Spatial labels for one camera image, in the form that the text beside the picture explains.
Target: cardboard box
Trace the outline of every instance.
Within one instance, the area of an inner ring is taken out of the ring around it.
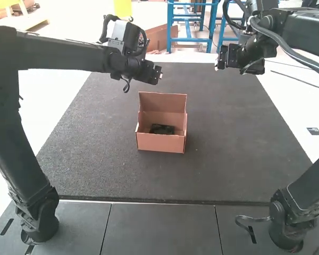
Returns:
[[[150,28],[145,30],[147,38],[150,39],[147,52],[152,52],[153,50],[164,50],[166,49],[166,32],[167,25],[159,25],[155,28]],[[178,37],[179,27],[178,25],[173,25],[170,30],[172,38]]]
[[[139,150],[184,153],[187,138],[187,95],[139,93],[136,140]],[[174,135],[150,134],[152,124],[175,127]]]

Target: open cardboard box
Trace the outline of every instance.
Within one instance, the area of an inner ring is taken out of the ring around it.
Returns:
[[[139,93],[136,139],[139,150],[184,153],[187,138],[187,95]],[[152,124],[175,127],[174,135],[150,134]]]

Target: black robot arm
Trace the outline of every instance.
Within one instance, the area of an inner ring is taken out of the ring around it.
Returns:
[[[240,73],[263,74],[264,58],[275,57],[280,45],[287,55],[319,73],[319,63],[306,58],[292,48],[319,56],[319,10],[315,8],[278,8],[277,1],[247,0],[243,5],[247,27],[239,44],[222,45],[218,69],[238,68]],[[228,23],[233,21],[225,14]],[[296,181],[278,189],[271,198],[269,234],[272,241],[289,252],[302,247],[306,233],[316,226],[319,217],[319,159]],[[250,218],[238,216],[238,219]]]
[[[119,21],[119,26],[124,28],[118,31],[125,34],[114,37],[108,46],[0,27],[0,172],[21,218],[24,243],[46,242],[57,232],[55,209],[59,197],[41,170],[21,125],[18,70],[85,70],[110,73],[112,79],[124,79],[128,86],[131,79],[156,85],[161,67],[145,60],[145,34],[144,42],[139,43],[143,30],[125,21]],[[110,42],[106,35],[104,40]]]

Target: blue metal stand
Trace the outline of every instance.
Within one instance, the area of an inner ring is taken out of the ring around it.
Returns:
[[[228,2],[227,9],[228,9],[230,3],[235,3],[235,2],[233,2],[233,1]],[[234,21],[240,20],[242,26],[245,24],[245,16],[244,15],[242,16],[242,18],[232,18],[232,20],[234,20]],[[219,42],[217,43],[217,49],[216,49],[217,53],[220,52],[221,45],[223,44],[224,41],[238,41],[239,37],[240,37],[240,31],[238,29],[232,27],[231,25],[230,25],[230,28],[233,30],[233,32],[235,34],[235,37],[225,37],[224,36],[225,26],[226,26],[226,20],[225,20],[224,15],[222,15],[221,26],[220,26],[220,34],[219,34]]]
[[[211,3],[206,3],[206,0],[203,0],[202,3],[179,3],[174,2],[174,0],[168,0],[167,4],[167,42],[166,42],[166,51],[171,53],[171,43],[174,41],[191,41],[195,43],[207,43],[207,53],[211,52],[212,43],[213,43],[213,34],[215,30],[215,20],[216,20],[216,11],[217,6],[220,0],[212,0]],[[174,14],[174,5],[182,5],[185,14]],[[187,6],[194,6],[194,13],[188,13]],[[205,16],[206,5],[211,5],[211,21],[209,22],[209,38],[192,38],[190,31],[190,21],[196,21],[200,23],[200,31],[203,31],[203,23]],[[201,14],[197,14],[196,7],[202,6]],[[177,37],[171,38],[171,27],[174,21],[184,21],[186,24],[187,37]]]

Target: black cable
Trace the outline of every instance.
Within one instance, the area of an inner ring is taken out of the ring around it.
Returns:
[[[123,81],[126,81],[126,82],[127,82],[127,84],[126,84],[126,85],[124,86],[124,88],[123,88],[123,92],[124,92],[124,93],[128,93],[129,90],[130,90],[130,81],[131,81],[131,78],[125,79],[125,78],[121,77],[121,79],[122,79]]]
[[[255,60],[255,61],[252,61],[252,62],[250,62],[249,64],[247,64],[244,68],[242,68],[242,69],[240,70],[240,74],[243,75],[243,74],[248,70],[248,68],[250,68],[250,67],[251,67],[252,65],[254,65],[255,63],[261,61],[262,59],[263,59],[263,58],[259,58],[259,59]]]
[[[264,218],[252,218],[249,216],[245,216],[245,215],[238,215],[235,217],[235,224],[238,225],[239,227],[243,228],[244,230],[246,230],[250,235],[252,235],[249,227],[245,226],[244,224],[240,223],[239,220],[244,219],[244,220],[248,220],[249,222],[269,222],[271,220],[271,217],[264,217]]]
[[[213,45],[217,48],[217,45],[214,43],[214,39],[212,39],[212,43],[213,43]]]
[[[270,38],[272,38],[274,41],[276,41],[280,47],[282,48],[282,50],[289,55],[291,58],[293,58],[294,60],[298,61],[299,63],[306,65],[308,67],[310,67],[311,69],[313,69],[314,71],[316,71],[319,74],[319,63],[315,62],[312,59],[309,59],[307,57],[302,56],[301,54],[295,52],[286,42],[285,40],[279,36],[278,34],[272,32],[271,30],[268,30],[266,28],[261,27],[258,23],[257,23],[258,18],[255,18],[253,16],[251,16],[249,18],[249,22],[251,27],[258,31],[259,33],[262,33],[265,36],[268,36]]]
[[[233,26],[233,27],[240,29],[240,30],[245,30],[246,29],[245,27],[232,21],[231,18],[228,16],[228,3],[229,3],[229,1],[230,0],[224,0],[223,5],[222,5],[222,11],[223,11],[223,16],[224,16],[225,20],[227,20],[227,22],[230,26]]]
[[[265,61],[266,61],[266,62],[275,63],[275,64],[288,65],[288,66],[293,66],[293,67],[297,67],[297,68],[302,68],[302,69],[307,69],[307,70],[312,70],[312,71],[314,71],[313,69],[308,68],[308,67],[303,67],[303,66],[298,66],[298,65],[291,65],[291,64],[286,64],[286,63],[281,63],[281,62],[276,62],[276,61],[266,60],[266,59],[265,59]]]
[[[104,22],[103,22],[103,32],[102,35],[100,36],[99,42],[100,43],[105,43],[108,41],[108,38],[106,38],[107,35],[107,25],[110,21],[116,21],[116,20],[120,20],[120,18],[118,18],[115,15],[112,14],[108,14],[107,16],[104,17]]]
[[[310,85],[310,86],[312,86],[312,87],[315,87],[315,88],[318,88],[318,89],[319,89],[319,86],[317,86],[317,85],[314,85],[314,84],[308,83],[308,82],[306,82],[306,81],[303,81],[303,80],[300,80],[300,79],[298,79],[298,78],[295,78],[295,77],[289,76],[289,75],[287,75],[287,74],[279,73],[279,72],[277,72],[277,71],[273,71],[273,70],[271,70],[271,72],[272,72],[272,73],[279,74],[279,75],[286,76],[286,77],[288,77],[288,78],[294,79],[294,80],[296,80],[296,81],[300,81],[300,82],[302,82],[302,83],[304,83],[304,84],[307,84],[307,85]]]

